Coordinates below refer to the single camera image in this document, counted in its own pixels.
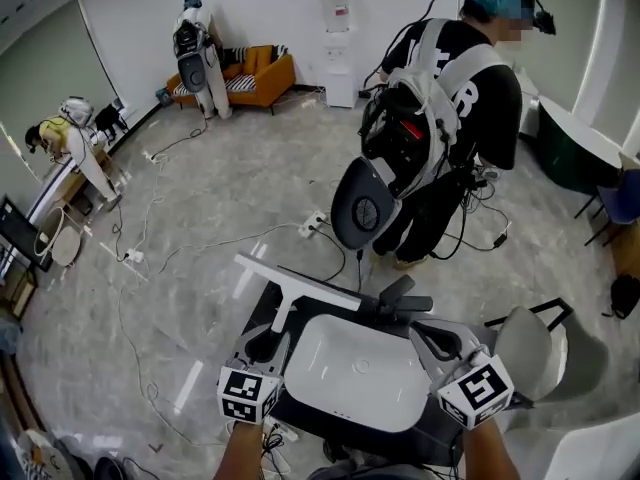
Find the backpack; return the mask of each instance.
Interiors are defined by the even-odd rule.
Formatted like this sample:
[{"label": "backpack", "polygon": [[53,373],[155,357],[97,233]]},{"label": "backpack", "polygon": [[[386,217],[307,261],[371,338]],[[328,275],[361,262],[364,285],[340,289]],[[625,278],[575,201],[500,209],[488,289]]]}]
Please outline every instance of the backpack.
[{"label": "backpack", "polygon": [[358,132],[362,156],[347,168],[331,207],[333,231],[347,249],[375,240],[404,198],[457,167],[449,164],[461,126],[454,98],[476,74],[505,64],[491,46],[476,45],[435,79],[436,45],[447,21],[427,23],[415,61],[394,69],[388,86],[379,87],[365,107]]},{"label": "backpack", "polygon": [[460,129],[456,94],[484,69],[506,65],[493,47],[479,44],[447,63],[436,79],[436,45],[447,21],[427,23],[412,64],[393,70],[388,87],[372,96],[363,116],[363,155],[389,180],[397,199],[451,170],[449,151]]},{"label": "backpack", "polygon": [[621,320],[627,318],[640,300],[640,281],[633,276],[624,275],[616,279],[611,285],[611,314],[602,316],[617,316]]}]

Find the electrical outlet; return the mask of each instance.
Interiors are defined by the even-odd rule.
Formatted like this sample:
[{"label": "electrical outlet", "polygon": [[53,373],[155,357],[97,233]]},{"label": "electrical outlet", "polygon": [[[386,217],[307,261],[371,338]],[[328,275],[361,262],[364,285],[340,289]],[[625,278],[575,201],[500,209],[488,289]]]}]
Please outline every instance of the electrical outlet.
[{"label": "electrical outlet", "polygon": [[316,229],[320,229],[320,226],[322,226],[323,221],[324,222],[327,221],[327,216],[321,211],[316,210],[315,212],[313,212],[313,215],[311,215],[311,217],[309,217],[305,221],[305,223],[298,228],[298,233],[302,238],[309,238],[314,233],[314,230],[311,229],[311,226],[313,226]]},{"label": "electrical outlet", "polygon": [[142,251],[134,251],[133,249],[129,249],[127,251],[129,255],[129,259],[135,261],[136,263],[142,263],[144,260],[144,253]]}]

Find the power strip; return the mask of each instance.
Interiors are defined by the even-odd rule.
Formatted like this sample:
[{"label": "power strip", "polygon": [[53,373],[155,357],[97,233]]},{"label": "power strip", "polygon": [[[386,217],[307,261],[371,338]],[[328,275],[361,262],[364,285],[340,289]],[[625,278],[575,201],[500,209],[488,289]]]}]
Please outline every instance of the power strip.
[{"label": "power strip", "polygon": [[302,238],[309,238],[315,232],[313,228],[319,229],[320,226],[322,226],[322,224],[326,221],[326,214],[322,213],[319,210],[316,210],[315,212],[313,212],[313,215],[311,215],[311,217],[309,217],[305,221],[305,223],[298,228],[298,234]]}]

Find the shoe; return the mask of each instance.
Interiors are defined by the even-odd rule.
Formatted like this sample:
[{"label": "shoe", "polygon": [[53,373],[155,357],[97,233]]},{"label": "shoe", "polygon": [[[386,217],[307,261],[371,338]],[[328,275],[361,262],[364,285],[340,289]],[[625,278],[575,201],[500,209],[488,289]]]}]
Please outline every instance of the shoe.
[{"label": "shoe", "polygon": [[104,205],[105,211],[110,212],[111,210],[113,210],[121,200],[122,194],[118,194],[118,197],[116,197],[113,201],[107,201]]},{"label": "shoe", "polygon": [[409,270],[410,268],[413,268],[416,265],[419,265],[420,263],[424,263],[428,259],[429,259],[429,256],[425,256],[424,258],[421,258],[415,261],[403,261],[396,258],[396,262],[393,265],[393,268],[396,270]]}]

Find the orange sofa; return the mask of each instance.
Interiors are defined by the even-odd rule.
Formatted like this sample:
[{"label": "orange sofa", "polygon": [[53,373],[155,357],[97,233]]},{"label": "orange sofa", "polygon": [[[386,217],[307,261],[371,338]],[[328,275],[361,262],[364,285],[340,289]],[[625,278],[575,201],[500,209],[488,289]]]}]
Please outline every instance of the orange sofa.
[{"label": "orange sofa", "polygon": [[[224,54],[226,68],[222,75],[231,105],[268,107],[273,114],[275,101],[296,83],[293,57],[285,46],[228,48]],[[180,108],[184,104],[197,106],[195,96],[184,88],[180,75],[167,82],[167,89]]]},{"label": "orange sofa", "polygon": [[182,85],[182,79],[180,78],[180,73],[173,75],[169,80],[167,80],[167,90],[169,94],[171,94],[171,98],[176,103],[180,104],[180,108],[183,105],[193,105],[194,107],[198,106],[198,100],[196,97],[187,91]]}]

